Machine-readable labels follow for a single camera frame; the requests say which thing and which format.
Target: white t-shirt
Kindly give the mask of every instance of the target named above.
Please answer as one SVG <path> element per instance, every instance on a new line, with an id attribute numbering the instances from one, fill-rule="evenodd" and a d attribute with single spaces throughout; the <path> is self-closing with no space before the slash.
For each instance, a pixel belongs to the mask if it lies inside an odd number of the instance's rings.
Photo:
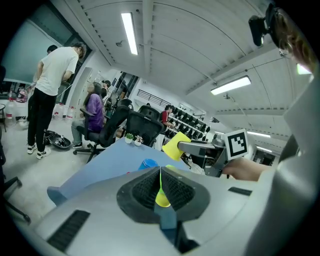
<path id="1" fill-rule="evenodd" d="M 78 58 L 72 47 L 61 47 L 51 52 L 41 60 L 43 70 L 35 88 L 47 95 L 56 96 L 65 72 L 75 73 Z"/>

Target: small potted plant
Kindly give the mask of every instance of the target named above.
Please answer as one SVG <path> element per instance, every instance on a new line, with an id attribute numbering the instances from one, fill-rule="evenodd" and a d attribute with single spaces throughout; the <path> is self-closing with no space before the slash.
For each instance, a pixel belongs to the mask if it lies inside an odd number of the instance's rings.
<path id="1" fill-rule="evenodd" d="M 125 138 L 124 138 L 125 142 L 128 143 L 128 144 L 130 144 L 133 139 L 134 139 L 134 136 L 133 136 L 133 134 L 131 134 L 131 133 L 127 133 L 127 134 L 125 135 Z"/>
<path id="2" fill-rule="evenodd" d="M 142 139 L 142 137 L 140 137 L 139 135 L 136 136 L 136 140 L 134 141 L 134 145 L 136 146 L 140 146 L 141 143 L 143 143 L 144 140 Z"/>

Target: blue cup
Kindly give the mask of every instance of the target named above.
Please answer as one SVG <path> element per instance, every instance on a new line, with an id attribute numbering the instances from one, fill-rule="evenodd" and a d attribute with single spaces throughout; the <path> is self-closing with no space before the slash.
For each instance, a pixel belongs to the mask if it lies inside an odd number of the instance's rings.
<path id="1" fill-rule="evenodd" d="M 143 170 L 158 166 L 158 163 L 152 159 L 144 159 L 138 170 Z"/>

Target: fluorescent light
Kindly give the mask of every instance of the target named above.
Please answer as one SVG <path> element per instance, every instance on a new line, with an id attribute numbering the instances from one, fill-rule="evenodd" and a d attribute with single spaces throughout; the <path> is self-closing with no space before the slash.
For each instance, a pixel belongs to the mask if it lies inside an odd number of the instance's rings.
<path id="1" fill-rule="evenodd" d="M 296 70 L 298 71 L 299 75 L 311 74 L 309 70 L 307 70 L 304 66 L 297 64 Z"/>
<path id="2" fill-rule="evenodd" d="M 136 39 L 135 39 L 135 32 L 134 32 L 134 25 L 132 22 L 132 14 L 129 13 L 121 13 L 122 21 L 126 33 L 126 37 L 128 38 L 130 50 L 132 54 L 138 55 Z"/>
<path id="3" fill-rule="evenodd" d="M 227 91 L 230 91 L 230 90 L 242 87 L 242 86 L 247 86 L 250 84 L 251 84 L 251 81 L 250 81 L 249 77 L 246 75 L 246 76 L 241 77 L 237 80 L 228 82 L 218 88 L 212 89 L 211 93 L 213 95 L 218 95 L 218 94 L 222 94 L 224 92 L 227 92 Z"/>
<path id="4" fill-rule="evenodd" d="M 263 134 L 263 133 L 253 132 L 253 131 L 247 131 L 247 133 L 252 134 L 252 135 L 258 135 L 258 136 L 262 136 L 262 137 L 271 138 L 271 136 L 269 134 Z"/>
<path id="5" fill-rule="evenodd" d="M 266 148 L 263 148 L 263 147 L 260 147 L 260 146 L 256 146 L 257 149 L 260 149 L 260 150 L 264 150 L 264 151 L 267 151 L 269 153 L 272 153 L 272 150 L 270 149 L 266 149 Z"/>

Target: black pants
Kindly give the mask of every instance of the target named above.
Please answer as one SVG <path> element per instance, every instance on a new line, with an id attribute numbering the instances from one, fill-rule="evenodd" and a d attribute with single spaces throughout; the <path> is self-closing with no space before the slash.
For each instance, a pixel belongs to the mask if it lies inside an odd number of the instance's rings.
<path id="1" fill-rule="evenodd" d="M 30 122 L 30 118 L 31 118 L 31 108 L 32 108 L 33 101 L 34 101 L 34 95 L 32 95 L 28 101 L 28 117 L 26 118 L 28 122 Z"/>
<path id="2" fill-rule="evenodd" d="M 50 96 L 35 88 L 30 110 L 28 145 L 35 144 L 38 151 L 45 150 L 46 131 L 49 127 L 57 96 Z"/>

